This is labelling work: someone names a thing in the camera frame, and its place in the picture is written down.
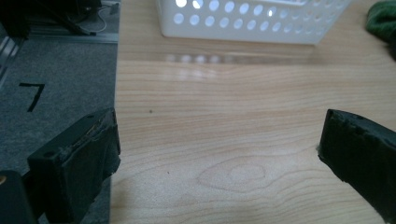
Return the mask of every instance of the carpeted floor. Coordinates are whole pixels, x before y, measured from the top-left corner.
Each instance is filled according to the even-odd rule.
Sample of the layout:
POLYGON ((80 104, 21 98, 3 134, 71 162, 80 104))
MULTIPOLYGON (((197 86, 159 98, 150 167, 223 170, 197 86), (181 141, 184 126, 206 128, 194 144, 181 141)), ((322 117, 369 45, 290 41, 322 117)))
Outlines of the carpeted floor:
MULTIPOLYGON (((118 31, 118 21, 107 26, 118 31)), ((45 38, 23 43, 0 87, 0 170, 25 174, 31 153, 84 115, 114 106, 117 47, 45 38), (33 110, 38 87, 21 83, 44 87, 33 110)), ((108 179, 82 223, 108 223, 109 198, 108 179)))

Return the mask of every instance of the black tape mark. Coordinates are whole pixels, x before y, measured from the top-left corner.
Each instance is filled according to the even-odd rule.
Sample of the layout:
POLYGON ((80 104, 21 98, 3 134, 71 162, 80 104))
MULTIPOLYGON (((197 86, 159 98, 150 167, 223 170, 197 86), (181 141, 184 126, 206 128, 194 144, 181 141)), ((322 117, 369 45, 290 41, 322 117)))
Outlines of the black tape mark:
POLYGON ((35 105, 37 105, 38 100, 40 99, 41 93, 44 90, 45 84, 32 84, 32 83, 20 83, 20 87, 38 87, 38 91, 35 94, 35 99, 33 100, 32 104, 29 106, 27 112, 32 112, 35 109, 35 105))

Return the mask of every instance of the white basket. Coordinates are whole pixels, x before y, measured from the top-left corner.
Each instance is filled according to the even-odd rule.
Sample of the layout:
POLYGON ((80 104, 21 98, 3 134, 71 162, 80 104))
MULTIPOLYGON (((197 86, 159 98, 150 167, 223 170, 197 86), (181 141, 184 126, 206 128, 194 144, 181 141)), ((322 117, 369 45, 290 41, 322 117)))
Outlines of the white basket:
POLYGON ((352 0, 157 0, 163 35, 317 44, 352 0))

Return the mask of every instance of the green fabric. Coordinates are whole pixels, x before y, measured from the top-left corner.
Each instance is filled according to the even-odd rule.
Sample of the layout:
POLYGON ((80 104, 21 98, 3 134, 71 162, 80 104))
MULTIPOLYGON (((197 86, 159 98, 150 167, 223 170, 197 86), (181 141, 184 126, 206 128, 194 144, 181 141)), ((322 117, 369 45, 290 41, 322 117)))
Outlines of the green fabric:
POLYGON ((366 29, 388 43, 395 41, 396 1, 375 3, 369 10, 366 29))

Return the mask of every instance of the wooden table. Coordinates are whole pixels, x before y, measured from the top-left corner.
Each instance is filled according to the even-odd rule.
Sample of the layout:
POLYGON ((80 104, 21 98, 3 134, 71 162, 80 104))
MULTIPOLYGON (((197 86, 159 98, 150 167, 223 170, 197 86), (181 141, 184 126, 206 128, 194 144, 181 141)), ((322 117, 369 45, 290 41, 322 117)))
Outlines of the wooden table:
POLYGON ((122 1, 111 223, 383 223, 318 159, 328 108, 396 130, 396 62, 356 1, 319 45, 165 38, 122 1))

